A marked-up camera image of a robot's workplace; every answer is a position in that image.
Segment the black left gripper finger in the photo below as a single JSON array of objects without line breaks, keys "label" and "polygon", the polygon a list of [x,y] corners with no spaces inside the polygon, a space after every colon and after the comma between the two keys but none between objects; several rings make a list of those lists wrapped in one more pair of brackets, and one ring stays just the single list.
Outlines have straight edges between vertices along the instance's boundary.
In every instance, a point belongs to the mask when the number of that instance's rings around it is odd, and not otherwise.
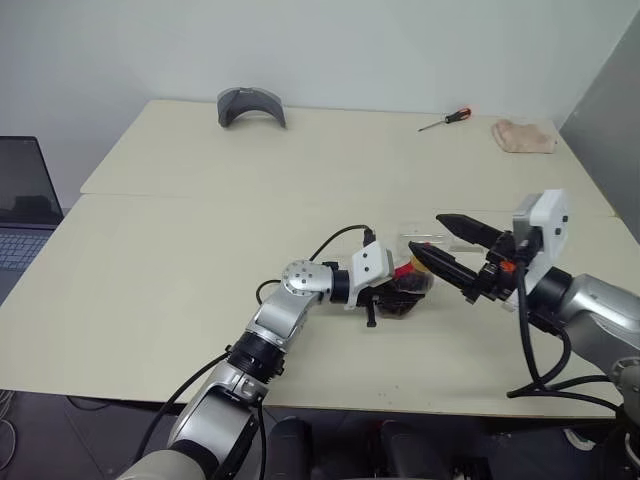
[{"label": "black left gripper finger", "polygon": [[378,296],[377,310],[385,318],[402,318],[419,302],[419,294],[404,291],[387,292]]}]

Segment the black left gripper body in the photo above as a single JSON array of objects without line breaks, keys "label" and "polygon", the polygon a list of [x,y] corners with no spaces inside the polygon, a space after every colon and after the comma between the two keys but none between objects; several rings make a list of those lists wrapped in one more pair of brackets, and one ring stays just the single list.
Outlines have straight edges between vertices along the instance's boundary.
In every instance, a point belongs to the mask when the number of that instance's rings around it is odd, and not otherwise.
[{"label": "black left gripper body", "polygon": [[362,289],[357,297],[357,306],[364,308],[367,315],[367,323],[366,326],[368,328],[376,328],[376,304],[383,293],[383,288],[381,286],[377,287],[366,287]]}]

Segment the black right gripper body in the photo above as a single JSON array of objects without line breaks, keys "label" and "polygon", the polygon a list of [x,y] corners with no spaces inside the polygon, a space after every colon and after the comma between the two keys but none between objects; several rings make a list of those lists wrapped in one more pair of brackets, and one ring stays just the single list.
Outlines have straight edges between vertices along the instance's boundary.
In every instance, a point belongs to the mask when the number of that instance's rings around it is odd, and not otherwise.
[{"label": "black right gripper body", "polygon": [[506,301],[516,290],[516,243],[511,231],[495,229],[475,234],[469,243],[487,249],[485,263],[477,272],[464,297],[473,304],[480,296],[491,301]]}]

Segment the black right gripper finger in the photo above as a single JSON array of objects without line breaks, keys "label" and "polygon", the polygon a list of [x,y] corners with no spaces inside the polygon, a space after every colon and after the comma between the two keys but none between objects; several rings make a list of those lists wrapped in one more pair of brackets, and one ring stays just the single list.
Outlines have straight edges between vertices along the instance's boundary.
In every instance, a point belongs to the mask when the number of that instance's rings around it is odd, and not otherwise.
[{"label": "black right gripper finger", "polygon": [[467,295],[477,279],[477,274],[456,261],[444,250],[428,242],[409,242],[412,255],[432,274],[458,288]]},{"label": "black right gripper finger", "polygon": [[436,219],[454,236],[484,248],[491,248],[503,234],[464,214],[438,214]]}]

